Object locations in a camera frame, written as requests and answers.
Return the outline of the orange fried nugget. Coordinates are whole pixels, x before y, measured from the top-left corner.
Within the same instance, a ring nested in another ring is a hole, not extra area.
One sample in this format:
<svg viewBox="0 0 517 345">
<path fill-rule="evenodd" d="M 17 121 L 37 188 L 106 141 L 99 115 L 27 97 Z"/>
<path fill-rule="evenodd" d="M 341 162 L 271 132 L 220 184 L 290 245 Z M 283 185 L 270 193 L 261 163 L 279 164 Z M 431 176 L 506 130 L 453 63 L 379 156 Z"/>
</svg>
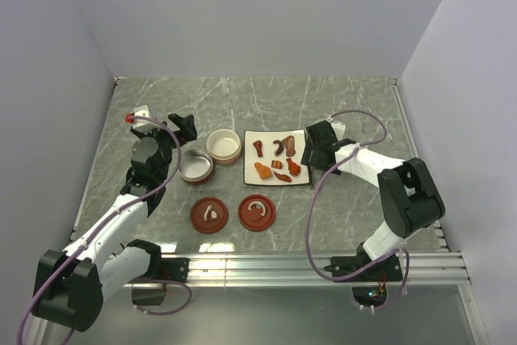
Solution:
<svg viewBox="0 0 517 345">
<path fill-rule="evenodd" d="M 254 164 L 254 168 L 261 180 L 269 179 L 272 176 L 271 169 L 260 162 L 256 162 Z"/>
</svg>

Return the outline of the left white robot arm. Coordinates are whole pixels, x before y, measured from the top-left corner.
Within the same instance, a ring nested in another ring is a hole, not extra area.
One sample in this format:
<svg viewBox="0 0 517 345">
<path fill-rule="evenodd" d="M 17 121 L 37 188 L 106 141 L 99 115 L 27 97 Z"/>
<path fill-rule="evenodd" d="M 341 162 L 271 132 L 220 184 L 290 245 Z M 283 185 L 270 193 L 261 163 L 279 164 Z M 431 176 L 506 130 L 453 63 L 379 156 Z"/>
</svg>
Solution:
<svg viewBox="0 0 517 345">
<path fill-rule="evenodd" d="M 192 115 L 170 114 L 168 119 L 177 130 L 135 112 L 126 116 L 137 142 L 120 194 L 85 234 L 40 258 L 30 315 L 84 332 L 105 300 L 133 280 L 185 284 L 186 259 L 169 266 L 159 245 L 143 240 L 123 243 L 158 207 L 179 170 L 182 146 L 197 138 Z"/>
</svg>

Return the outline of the metal tongs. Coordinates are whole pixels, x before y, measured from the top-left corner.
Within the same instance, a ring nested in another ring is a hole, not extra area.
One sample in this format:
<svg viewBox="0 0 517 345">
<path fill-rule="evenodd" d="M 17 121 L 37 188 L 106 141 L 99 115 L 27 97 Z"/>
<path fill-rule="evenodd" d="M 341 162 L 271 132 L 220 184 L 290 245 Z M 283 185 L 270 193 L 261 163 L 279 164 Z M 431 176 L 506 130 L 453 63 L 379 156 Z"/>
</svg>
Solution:
<svg viewBox="0 0 517 345">
<path fill-rule="evenodd" d="M 314 172 L 313 172 L 312 168 L 309 168 L 309 178 L 310 178 L 310 185 L 312 188 L 314 188 L 315 178 L 314 178 Z"/>
</svg>

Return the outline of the red bone-shaped meat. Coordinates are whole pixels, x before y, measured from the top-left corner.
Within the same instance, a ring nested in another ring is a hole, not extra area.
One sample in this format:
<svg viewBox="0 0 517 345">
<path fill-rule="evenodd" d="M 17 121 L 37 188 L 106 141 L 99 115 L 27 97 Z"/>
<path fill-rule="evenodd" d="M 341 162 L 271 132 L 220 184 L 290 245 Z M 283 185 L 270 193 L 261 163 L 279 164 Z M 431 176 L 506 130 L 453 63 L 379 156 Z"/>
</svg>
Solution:
<svg viewBox="0 0 517 345">
<path fill-rule="evenodd" d="M 263 156 L 263 143 L 260 140 L 257 140 L 253 143 L 253 147 L 257 153 L 257 156 L 261 158 Z"/>
</svg>

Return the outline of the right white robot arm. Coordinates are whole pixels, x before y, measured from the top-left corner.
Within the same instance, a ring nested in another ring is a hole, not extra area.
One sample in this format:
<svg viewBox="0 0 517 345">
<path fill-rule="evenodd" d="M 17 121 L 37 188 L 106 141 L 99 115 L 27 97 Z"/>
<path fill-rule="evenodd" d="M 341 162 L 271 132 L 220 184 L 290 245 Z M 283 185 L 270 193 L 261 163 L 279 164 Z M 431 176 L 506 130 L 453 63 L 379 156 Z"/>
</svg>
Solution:
<svg viewBox="0 0 517 345">
<path fill-rule="evenodd" d="M 301 163 L 324 172 L 314 191 L 319 194 L 330 175 L 342 172 L 376 187 L 383 221 L 360 243 L 354 256 L 339 258 L 333 277 L 349 280 L 360 275 L 374 280 L 385 269 L 385 261 L 405 247 L 419 230 L 445 215 L 445 206 L 426 163 L 420 158 L 402 160 L 371 151 L 366 145 L 338 139 L 344 129 L 339 122 L 323 120 L 305 129 Z"/>
</svg>

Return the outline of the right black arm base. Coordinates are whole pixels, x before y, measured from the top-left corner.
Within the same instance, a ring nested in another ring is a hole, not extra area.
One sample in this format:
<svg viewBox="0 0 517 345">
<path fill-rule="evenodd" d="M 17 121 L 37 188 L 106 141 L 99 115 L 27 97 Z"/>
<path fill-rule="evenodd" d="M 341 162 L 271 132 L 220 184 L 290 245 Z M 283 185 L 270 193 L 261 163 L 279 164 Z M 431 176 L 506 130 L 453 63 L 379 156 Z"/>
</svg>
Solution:
<svg viewBox="0 0 517 345">
<path fill-rule="evenodd" d="M 389 255 L 383 258 L 372 260 L 361 243 L 355 256 L 331 257 L 324 271 L 331 275 L 334 283 L 338 283 L 336 278 L 340 277 L 346 277 L 342 283 L 373 283 L 373 286 L 353 286 L 351 291 L 360 310 L 369 309 L 375 313 L 378 309 L 385 309 L 406 290 L 410 257 L 405 248 L 401 252 L 404 263 L 395 250 L 390 250 Z"/>
</svg>

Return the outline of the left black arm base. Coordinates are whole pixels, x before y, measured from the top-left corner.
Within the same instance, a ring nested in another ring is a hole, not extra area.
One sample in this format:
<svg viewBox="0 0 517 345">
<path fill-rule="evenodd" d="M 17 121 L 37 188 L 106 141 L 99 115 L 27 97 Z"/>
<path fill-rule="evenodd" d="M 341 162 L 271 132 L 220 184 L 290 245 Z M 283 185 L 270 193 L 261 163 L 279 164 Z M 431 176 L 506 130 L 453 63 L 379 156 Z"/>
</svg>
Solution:
<svg viewBox="0 0 517 345">
<path fill-rule="evenodd" d="M 189 258 L 164 258 L 162 255 L 161 247 L 159 245 L 140 239 L 131 241 L 126 247 L 138 248 L 150 255 L 148 269 L 143 276 L 138 277 L 139 280 L 153 280 L 155 283 L 162 285 L 163 292 L 166 292 L 166 286 L 169 284 L 182 287 L 187 291 L 186 301 L 173 310 L 158 312 L 145 309 L 141 305 L 133 305 L 135 310 L 140 311 L 144 315 L 168 316 L 174 313 L 178 313 L 188 307 L 193 297 L 193 292 L 187 285 L 190 264 Z"/>
</svg>

